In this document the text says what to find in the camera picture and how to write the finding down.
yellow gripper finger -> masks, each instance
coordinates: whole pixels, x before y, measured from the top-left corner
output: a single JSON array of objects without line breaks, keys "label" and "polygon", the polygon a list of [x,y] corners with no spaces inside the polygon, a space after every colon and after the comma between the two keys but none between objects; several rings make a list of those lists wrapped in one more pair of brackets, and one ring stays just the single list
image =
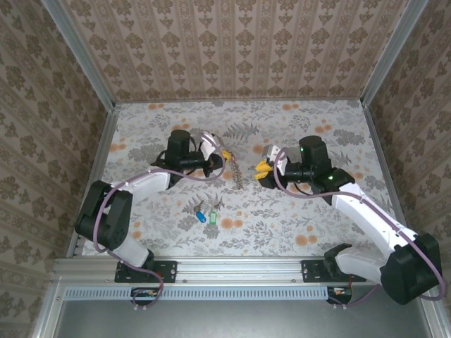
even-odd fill
[{"label": "yellow gripper finger", "polygon": [[261,180],[262,178],[265,178],[266,176],[268,176],[268,171],[266,171],[265,173],[259,173],[259,174],[255,174],[254,178],[256,180]]},{"label": "yellow gripper finger", "polygon": [[257,167],[255,167],[255,170],[260,172],[260,173],[265,173],[268,171],[272,171],[273,167],[271,167],[270,165],[268,165],[266,163],[266,160],[262,160]]},{"label": "yellow gripper finger", "polygon": [[224,156],[224,158],[225,158],[226,161],[228,161],[228,160],[230,160],[230,159],[232,158],[232,154],[229,153],[229,152],[226,151],[226,150],[223,150],[223,156]]}]

aluminum frame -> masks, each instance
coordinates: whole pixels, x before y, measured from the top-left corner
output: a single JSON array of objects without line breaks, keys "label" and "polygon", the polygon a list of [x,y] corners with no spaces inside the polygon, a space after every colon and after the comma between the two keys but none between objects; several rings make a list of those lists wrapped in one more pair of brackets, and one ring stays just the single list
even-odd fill
[{"label": "aluminum frame", "polygon": [[[177,261],[178,272],[171,287],[323,287],[346,286],[348,283],[304,283],[301,261],[319,257],[253,257],[253,258],[186,258],[160,257]],[[51,338],[63,307],[67,288],[86,287],[158,287],[155,283],[114,282],[117,260],[108,256],[85,256],[58,259],[49,282],[33,338]],[[355,287],[372,285],[355,282]]]},{"label": "aluminum frame", "polygon": [[[134,287],[66,287],[64,301],[132,301]],[[329,298],[327,287],[165,287],[159,301],[282,301]],[[146,295],[136,301],[150,300]]]}]

floral tablecloth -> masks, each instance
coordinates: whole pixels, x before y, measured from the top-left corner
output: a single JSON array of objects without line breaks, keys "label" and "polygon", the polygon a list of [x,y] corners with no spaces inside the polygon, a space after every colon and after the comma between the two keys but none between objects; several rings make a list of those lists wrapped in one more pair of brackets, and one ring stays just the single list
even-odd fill
[{"label": "floral tablecloth", "polygon": [[[227,164],[221,179],[183,179],[135,204],[129,231],[157,256],[318,256],[343,242],[373,250],[371,240],[324,200],[295,199],[264,189],[253,178],[265,145],[287,146],[291,159],[298,161],[298,140],[311,134],[327,143],[333,165],[351,173],[393,214],[357,100],[124,104],[103,180],[125,180],[148,168],[174,129],[189,131],[197,143],[203,130],[219,135],[235,154],[244,187],[236,189]],[[203,176],[201,171],[193,175]],[[302,187],[309,190],[307,184]],[[200,200],[206,223],[194,215]],[[217,225],[210,225],[210,210],[219,201]],[[91,242],[85,243],[83,254],[97,254]]]}]

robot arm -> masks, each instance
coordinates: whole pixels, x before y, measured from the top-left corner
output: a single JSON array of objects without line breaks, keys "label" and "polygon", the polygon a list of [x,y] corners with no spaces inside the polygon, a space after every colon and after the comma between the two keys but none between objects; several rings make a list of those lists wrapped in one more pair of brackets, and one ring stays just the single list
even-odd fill
[{"label": "robot arm", "polygon": [[[148,175],[126,183],[114,192],[101,215],[98,243],[135,267],[152,270],[154,254],[128,232],[132,204],[146,199],[149,194],[170,189],[181,179],[181,176],[154,169],[184,173],[186,170],[201,168],[208,177],[214,170],[222,167],[222,159],[213,154],[215,148],[210,143],[218,145],[215,136],[207,133],[202,135],[203,142],[199,149],[194,151],[190,151],[191,139],[189,132],[174,130],[169,137],[168,148],[164,151],[164,159],[159,156],[147,170]],[[119,182],[109,184],[102,181],[92,184],[75,224],[78,234],[93,241],[94,225],[100,206],[106,195],[118,184]]]},{"label": "robot arm", "polygon": [[[399,236],[402,231],[412,240],[441,274],[440,252],[437,241],[430,234],[418,235],[401,225],[377,206],[360,186],[342,169],[333,168],[327,154],[326,144],[320,137],[310,136],[299,141],[302,162],[292,163],[288,157],[277,163],[278,176],[284,188],[289,182],[308,182],[315,194],[344,192],[360,196],[334,194],[323,199],[351,218],[376,244],[380,253],[369,253],[341,244],[325,253],[325,266],[333,279],[336,274],[358,275],[381,284],[389,296],[400,304],[406,304],[438,284],[437,278],[414,248]],[[280,149],[267,146],[265,159],[260,162],[255,175],[263,187],[277,187],[273,165]],[[382,216],[391,220],[394,231]]]}]

black cable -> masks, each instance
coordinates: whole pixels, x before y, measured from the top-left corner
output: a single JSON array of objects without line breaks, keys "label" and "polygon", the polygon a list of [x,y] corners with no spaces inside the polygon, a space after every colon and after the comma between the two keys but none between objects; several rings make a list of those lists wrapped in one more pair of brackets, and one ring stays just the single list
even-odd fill
[{"label": "black cable", "polygon": [[306,192],[303,192],[303,191],[297,186],[296,183],[293,183],[293,184],[295,185],[296,190],[297,190],[298,192],[300,192],[301,194],[304,194],[304,195],[307,195],[307,196],[311,196],[311,195],[312,195],[312,194],[308,194],[308,193],[306,193]]},{"label": "black cable", "polygon": [[166,153],[166,150],[163,150],[161,153],[159,153],[159,155],[156,157],[155,162],[159,161],[160,158],[161,158],[161,157],[163,156],[163,154],[165,154],[165,153]]}]

